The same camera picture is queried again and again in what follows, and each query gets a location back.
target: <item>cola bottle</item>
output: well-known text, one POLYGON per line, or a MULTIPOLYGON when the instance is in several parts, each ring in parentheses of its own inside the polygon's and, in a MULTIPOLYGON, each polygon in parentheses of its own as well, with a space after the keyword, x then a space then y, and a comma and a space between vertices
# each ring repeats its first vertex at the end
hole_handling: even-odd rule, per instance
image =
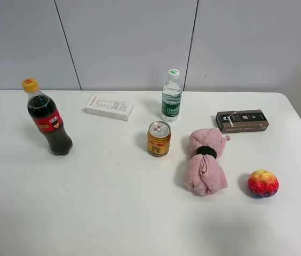
POLYGON ((28 113, 49 142, 51 151, 55 155, 67 155, 72 148, 72 141, 64 129, 56 104, 39 90, 36 79, 28 78, 21 85, 28 94, 28 113))

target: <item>small cardboard box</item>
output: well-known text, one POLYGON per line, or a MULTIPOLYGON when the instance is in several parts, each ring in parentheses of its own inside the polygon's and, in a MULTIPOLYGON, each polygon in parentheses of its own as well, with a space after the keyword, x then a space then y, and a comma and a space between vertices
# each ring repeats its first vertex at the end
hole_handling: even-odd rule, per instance
POLYGON ((222 133, 260 132, 269 126, 267 118, 259 109, 218 112, 216 122, 222 133))
POLYGON ((133 102, 93 95, 84 107, 88 114, 107 116, 128 121, 133 102))

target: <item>bottle label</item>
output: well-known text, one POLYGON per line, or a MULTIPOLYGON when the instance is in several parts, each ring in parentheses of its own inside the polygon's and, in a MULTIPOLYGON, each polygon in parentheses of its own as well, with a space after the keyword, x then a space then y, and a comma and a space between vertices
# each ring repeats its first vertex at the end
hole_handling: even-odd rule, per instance
POLYGON ((32 117, 32 119, 41 132, 53 132, 58 129, 63 123, 63 120, 61 119, 57 109, 51 116, 48 116, 46 118, 32 117))
POLYGON ((180 102, 177 104, 168 104, 162 101, 161 112, 168 117, 176 117, 179 115, 180 102))

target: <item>energy drink can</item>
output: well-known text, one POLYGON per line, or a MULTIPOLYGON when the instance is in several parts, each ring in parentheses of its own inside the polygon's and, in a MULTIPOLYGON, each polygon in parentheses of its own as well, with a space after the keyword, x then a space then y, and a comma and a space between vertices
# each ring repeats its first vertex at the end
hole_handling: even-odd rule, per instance
POLYGON ((150 124, 147 133, 148 152, 155 157, 167 155, 170 151, 171 127, 163 122, 157 121, 150 124))

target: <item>pink towel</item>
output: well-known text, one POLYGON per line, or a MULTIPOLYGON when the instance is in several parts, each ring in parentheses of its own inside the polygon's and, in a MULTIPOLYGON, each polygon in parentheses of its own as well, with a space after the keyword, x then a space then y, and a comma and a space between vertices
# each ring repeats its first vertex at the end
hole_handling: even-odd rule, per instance
POLYGON ((185 177, 189 189, 207 196, 227 187, 224 171, 213 157, 222 155, 226 140, 230 140, 230 137, 224 138, 218 128, 201 129, 191 134, 189 149, 193 157, 185 177))

